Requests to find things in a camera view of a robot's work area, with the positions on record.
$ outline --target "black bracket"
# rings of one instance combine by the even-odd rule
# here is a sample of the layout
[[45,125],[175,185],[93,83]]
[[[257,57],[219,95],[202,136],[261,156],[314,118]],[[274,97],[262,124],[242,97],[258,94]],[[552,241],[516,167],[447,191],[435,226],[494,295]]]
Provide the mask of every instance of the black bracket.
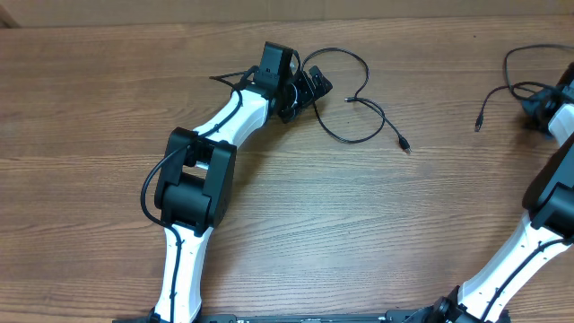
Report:
[[[208,227],[222,221],[231,199],[231,184],[237,147],[200,137],[197,132],[177,127],[171,132],[165,156],[173,155],[161,167],[155,189],[155,206],[165,223],[183,223],[201,237]],[[183,172],[183,166],[208,165],[205,179]]]

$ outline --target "robotic arm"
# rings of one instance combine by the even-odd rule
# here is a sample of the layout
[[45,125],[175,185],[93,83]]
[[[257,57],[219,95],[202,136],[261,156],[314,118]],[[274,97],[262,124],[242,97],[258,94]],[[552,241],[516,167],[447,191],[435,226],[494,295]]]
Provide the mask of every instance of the robotic arm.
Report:
[[[227,105],[194,131],[178,127],[171,133],[165,155],[175,154],[161,167],[155,192],[161,220],[171,228],[165,229],[167,255],[161,296],[149,321],[190,323],[197,318],[207,241],[230,202],[237,149],[274,113],[290,122],[332,89],[316,66],[309,70],[311,77],[300,68],[294,74],[294,53],[291,48],[266,43],[253,81],[235,85],[240,96],[234,91]],[[183,172],[183,166],[206,169],[205,179]]]
[[[171,133],[154,196],[156,207],[161,209],[161,222],[169,225],[165,229],[167,255],[161,297],[148,318],[117,322],[510,322],[503,311],[508,301],[545,263],[568,249],[574,236],[574,105],[571,104],[552,111],[552,119],[540,118],[548,122],[544,129],[554,135],[561,148],[525,193],[526,211],[515,232],[483,270],[462,287],[457,286],[448,297],[439,298],[433,306],[389,310],[380,315],[254,318],[199,315],[205,250],[230,203],[237,149],[273,114],[285,123],[290,122],[333,87],[316,66],[309,70],[310,77],[300,67],[294,73],[293,55],[299,61],[293,49],[266,43],[253,81],[242,79],[235,84],[229,103],[204,125],[194,131],[178,127]],[[532,111],[546,107],[547,104],[541,105]],[[206,169],[205,179],[185,173],[184,166]]]

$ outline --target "black base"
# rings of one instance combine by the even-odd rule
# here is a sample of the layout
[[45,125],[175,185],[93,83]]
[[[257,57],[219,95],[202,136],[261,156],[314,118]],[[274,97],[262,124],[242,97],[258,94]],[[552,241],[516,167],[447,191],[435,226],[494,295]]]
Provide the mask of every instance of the black base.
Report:
[[[384,314],[335,314],[235,317],[234,315],[207,315],[197,323],[423,323],[432,307],[419,310],[388,310]],[[512,323],[506,310],[497,323]]]

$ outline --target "wood grain surface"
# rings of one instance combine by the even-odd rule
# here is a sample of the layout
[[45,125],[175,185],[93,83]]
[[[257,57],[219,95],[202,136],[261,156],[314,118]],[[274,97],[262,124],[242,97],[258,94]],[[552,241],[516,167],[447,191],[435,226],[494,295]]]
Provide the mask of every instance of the wood grain surface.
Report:
[[574,0],[0,0],[23,28],[574,14]]
[[[262,22],[0,31],[0,321],[109,322],[158,300],[165,239],[142,214],[144,177],[170,131],[203,124],[230,89],[207,76],[257,65],[266,40],[302,56],[331,46],[371,68],[364,96],[385,127],[340,144],[312,110],[241,147],[230,211],[204,268],[204,313],[372,313],[432,304],[514,231],[527,185],[555,143],[523,129],[502,84],[514,47],[574,43],[568,16]],[[515,80],[556,83],[572,53],[516,53]],[[361,66],[313,61],[333,82],[329,127],[379,125],[343,102]],[[509,304],[515,322],[574,320],[574,254]]]

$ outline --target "wire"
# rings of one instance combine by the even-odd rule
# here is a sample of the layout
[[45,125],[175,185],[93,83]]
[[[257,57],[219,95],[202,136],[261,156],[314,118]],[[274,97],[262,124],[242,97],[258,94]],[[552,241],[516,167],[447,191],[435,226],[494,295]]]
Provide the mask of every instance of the wire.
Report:
[[550,246],[553,246],[555,244],[558,243],[564,243],[566,245],[570,245],[574,242],[574,238],[568,238],[568,239],[557,239],[557,240],[552,240],[543,244],[540,244],[538,246],[538,248],[536,248],[532,253],[530,253],[530,255],[528,255],[528,257],[526,257],[526,259],[524,259],[524,261],[520,264],[520,266],[518,266],[518,268],[516,268],[512,274],[510,274],[510,276],[504,281],[504,283],[502,283],[502,285],[500,286],[500,288],[498,288],[496,290],[496,292],[494,293],[494,295],[492,295],[491,301],[489,301],[488,306],[486,307],[486,309],[484,310],[483,316],[481,317],[481,322],[484,322],[486,320],[486,317],[488,317],[488,313],[491,311],[492,305],[494,305],[494,302],[496,300],[498,300],[498,298],[502,295],[502,293],[504,292],[504,289],[510,284],[510,282],[512,282],[512,280],[514,279],[514,277],[516,277],[518,275],[518,273],[520,273],[520,271],[526,266],[528,265],[528,263],[539,253],[544,252],[544,250]]
[[[220,123],[216,124],[210,130],[199,135],[199,137],[207,137],[207,136],[212,135],[212,134],[216,133],[217,131],[219,131],[219,129],[221,129],[231,118],[233,118],[233,116],[241,108],[241,105],[243,105],[243,96],[241,95],[241,91],[233,83],[231,83],[227,80],[224,80],[224,78],[243,74],[243,77],[245,79],[247,79],[255,71],[256,71],[256,69],[251,67],[246,72],[237,72],[237,73],[231,73],[231,74],[225,74],[225,75],[211,76],[210,77],[210,79],[212,79],[212,80],[215,80],[215,81],[229,85],[231,87],[231,89],[238,94],[239,99],[238,99],[238,102],[237,102],[235,109],[233,109],[233,111],[227,117],[225,117]],[[147,208],[147,205],[145,203],[145,195],[147,193],[147,188],[150,186],[150,183],[152,182],[153,176],[155,176],[155,174],[161,169],[161,167],[163,167],[163,165],[166,162],[168,162],[171,158],[173,158],[173,156],[175,156],[176,154],[180,153],[183,150],[189,149],[190,147],[191,146],[189,144],[183,145],[183,146],[179,147],[178,149],[176,149],[175,151],[173,151],[173,152],[169,153],[168,155],[166,155],[165,157],[163,157],[163,159],[161,159],[161,161],[158,162],[152,168],[152,170],[150,171],[148,176],[145,178],[145,181],[143,182],[143,185],[142,185],[142,191],[140,193],[140,206],[142,207],[143,214],[145,214],[145,216],[150,221],[152,221],[153,223],[156,223],[156,224],[166,228],[167,230],[171,231],[171,233],[173,233],[173,235],[176,238],[176,246],[178,247],[178,251],[176,253],[176,262],[175,262],[175,267],[173,268],[173,276],[171,277],[170,323],[173,323],[175,320],[174,315],[175,315],[176,281],[178,280],[179,259],[181,258],[181,245],[184,241],[181,240],[181,237],[179,236],[178,231],[171,224],[165,223],[164,221],[159,220],[158,218],[154,217],[150,213],[150,210]]]
[[311,92],[313,92],[313,109],[315,110],[315,116],[317,117],[317,121],[319,123],[319,125],[321,125],[321,127],[323,128],[323,130],[325,130],[325,132],[327,132],[330,136],[332,136],[333,138],[335,138],[336,140],[342,142],[342,143],[346,143],[346,144],[358,144],[358,143],[364,143],[367,140],[370,140],[372,137],[374,137],[375,135],[377,135],[382,129],[383,126],[385,125],[385,122],[387,122],[390,127],[396,132],[396,135],[398,136],[398,140],[399,140],[399,144],[401,146],[401,148],[407,152],[410,153],[411,152],[411,146],[409,145],[408,141],[401,135],[401,133],[398,131],[398,129],[388,121],[388,118],[385,116],[385,112],[384,110],[378,105],[378,103],[376,103],[373,100],[370,99],[366,99],[366,98],[360,98],[359,97],[359,93],[365,88],[365,86],[367,86],[367,83],[369,82],[369,78],[370,78],[370,70],[369,70],[369,66],[367,65],[367,62],[365,62],[364,59],[362,59],[360,56],[358,56],[357,54],[351,52],[351,50],[345,49],[345,48],[322,48],[319,50],[316,50],[314,52],[312,52],[311,54],[309,54],[307,57],[305,57],[305,59],[303,60],[302,66],[301,66],[301,70],[305,70],[305,65],[308,63],[308,61],[314,57],[317,57],[318,55],[324,54],[324,53],[328,53],[328,52],[341,52],[347,55],[350,55],[352,57],[354,57],[356,60],[358,60],[364,67],[365,69],[365,81],[363,82],[363,84],[361,85],[361,87],[359,87],[359,89],[354,93],[354,95],[352,97],[349,98],[345,98],[345,102],[359,102],[361,104],[363,104],[364,106],[372,109],[373,111],[375,111],[377,114],[379,114],[382,118],[382,122],[380,124],[380,127],[375,130],[374,133],[372,133],[371,135],[368,135],[364,138],[361,139],[347,139],[344,137],[341,137],[337,134],[335,134],[333,131],[331,131],[323,122],[323,120],[321,119],[321,116],[319,114],[319,111],[317,109],[317,104],[315,103],[315,93],[312,90],[311,87]]
[[564,49],[564,50],[572,50],[572,49],[574,49],[574,46],[561,45],[561,44],[534,44],[534,45],[528,45],[528,46],[523,46],[523,47],[519,47],[519,48],[514,48],[514,49],[511,49],[508,53],[506,53],[506,55],[504,56],[504,61],[502,62],[502,73],[504,74],[504,82],[506,83],[506,85],[499,86],[499,87],[493,89],[492,91],[490,91],[486,95],[486,99],[484,99],[483,106],[481,107],[481,112],[478,114],[478,118],[476,118],[476,122],[474,123],[474,131],[475,132],[479,132],[481,130],[481,127],[483,126],[484,107],[486,106],[486,102],[495,92],[498,92],[500,90],[509,89],[510,94],[512,94],[512,96],[517,100],[541,101],[541,99],[537,99],[537,98],[533,98],[533,97],[525,97],[522,95],[518,95],[516,93],[516,89],[531,92],[531,93],[536,93],[536,91],[526,88],[525,85],[536,86],[536,87],[543,88],[545,90],[550,91],[552,93],[552,95],[556,95],[564,101],[574,103],[574,98],[572,98],[569,95],[567,95],[566,93],[562,92],[562,89],[558,88],[556,86],[551,86],[548,84],[538,83],[538,82],[529,82],[529,81],[513,84],[510,81],[509,56],[512,55],[512,53],[517,52],[519,50],[531,49],[531,48],[557,48],[557,49]]

